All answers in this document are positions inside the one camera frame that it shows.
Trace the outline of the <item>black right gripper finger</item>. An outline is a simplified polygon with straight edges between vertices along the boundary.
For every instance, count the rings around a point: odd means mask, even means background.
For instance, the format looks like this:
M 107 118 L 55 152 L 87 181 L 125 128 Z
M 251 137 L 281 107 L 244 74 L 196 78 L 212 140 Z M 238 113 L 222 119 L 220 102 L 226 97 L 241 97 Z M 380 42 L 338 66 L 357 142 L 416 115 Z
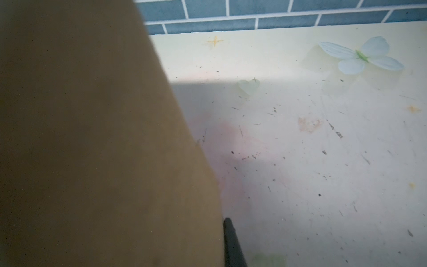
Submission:
M 223 228 L 225 267 L 247 267 L 236 230 L 230 218 L 225 218 Z

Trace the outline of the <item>brown cardboard box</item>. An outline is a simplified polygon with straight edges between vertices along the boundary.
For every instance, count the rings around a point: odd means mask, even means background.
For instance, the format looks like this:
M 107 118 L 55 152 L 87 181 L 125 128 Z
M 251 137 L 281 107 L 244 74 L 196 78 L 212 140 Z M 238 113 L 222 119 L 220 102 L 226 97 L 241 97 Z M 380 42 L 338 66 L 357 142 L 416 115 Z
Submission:
M 3 267 L 222 267 L 222 221 L 132 1 L 1 2 Z

